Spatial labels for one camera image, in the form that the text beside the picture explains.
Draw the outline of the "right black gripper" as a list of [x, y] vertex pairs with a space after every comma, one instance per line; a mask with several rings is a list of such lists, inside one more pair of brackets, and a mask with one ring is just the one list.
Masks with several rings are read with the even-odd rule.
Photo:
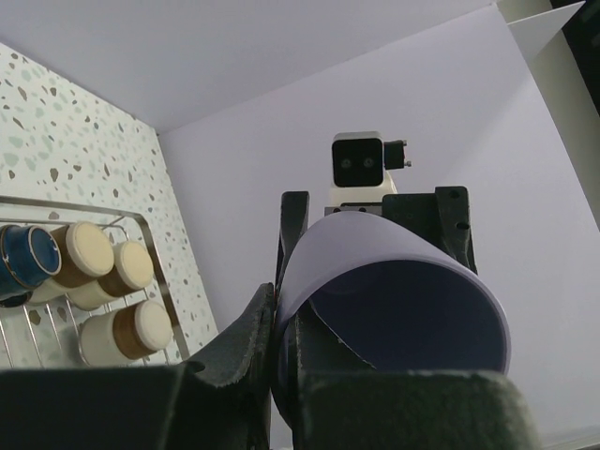
[[[286, 191], [280, 199], [276, 289], [297, 243], [308, 229], [309, 193]], [[468, 189], [462, 186], [436, 187], [432, 193], [385, 195], [374, 206], [328, 206], [329, 216], [341, 211], [366, 212], [387, 218], [418, 235], [478, 274], [474, 258]]]

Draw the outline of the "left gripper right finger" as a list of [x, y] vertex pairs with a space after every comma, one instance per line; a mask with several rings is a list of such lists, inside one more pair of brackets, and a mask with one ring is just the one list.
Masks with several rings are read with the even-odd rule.
[[523, 396], [490, 371], [379, 371], [310, 306], [292, 318], [288, 406], [296, 449], [539, 449]]

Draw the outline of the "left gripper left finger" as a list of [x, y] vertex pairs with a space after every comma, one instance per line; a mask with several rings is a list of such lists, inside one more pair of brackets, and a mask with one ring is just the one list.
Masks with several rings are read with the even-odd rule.
[[2, 448], [269, 448], [275, 308], [264, 283], [236, 321], [173, 366], [2, 371]]

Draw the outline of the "purple plastic cup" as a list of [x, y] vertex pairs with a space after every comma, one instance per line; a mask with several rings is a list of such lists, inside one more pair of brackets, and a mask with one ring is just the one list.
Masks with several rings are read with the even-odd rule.
[[285, 339], [305, 303], [379, 370], [506, 373], [510, 364], [503, 307], [474, 272], [389, 219], [338, 212], [301, 237], [279, 288], [273, 396], [285, 419], [292, 415]]

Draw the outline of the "steel cup with handle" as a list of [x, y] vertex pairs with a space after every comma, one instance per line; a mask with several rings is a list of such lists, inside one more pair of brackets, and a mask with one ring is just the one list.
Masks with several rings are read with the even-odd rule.
[[126, 366], [164, 351], [173, 339], [166, 309], [145, 300], [86, 319], [80, 330], [83, 361], [90, 367]]

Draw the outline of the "cream brown-banded cup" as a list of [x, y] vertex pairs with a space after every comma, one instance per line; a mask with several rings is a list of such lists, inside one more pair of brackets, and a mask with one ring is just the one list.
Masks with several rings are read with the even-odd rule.
[[122, 297], [142, 291], [153, 279], [154, 265], [144, 246], [127, 240], [112, 247], [114, 265], [105, 276], [67, 294], [77, 308], [91, 311]]
[[29, 305], [47, 303], [109, 274], [114, 266], [113, 246], [99, 226], [74, 222], [51, 231], [62, 258], [59, 272], [37, 287]]

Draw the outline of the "dark blue mug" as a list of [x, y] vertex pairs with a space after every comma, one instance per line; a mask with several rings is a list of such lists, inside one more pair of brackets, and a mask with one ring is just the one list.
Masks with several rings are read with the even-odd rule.
[[62, 267], [59, 246], [39, 226], [1, 228], [1, 308], [26, 304], [34, 290]]

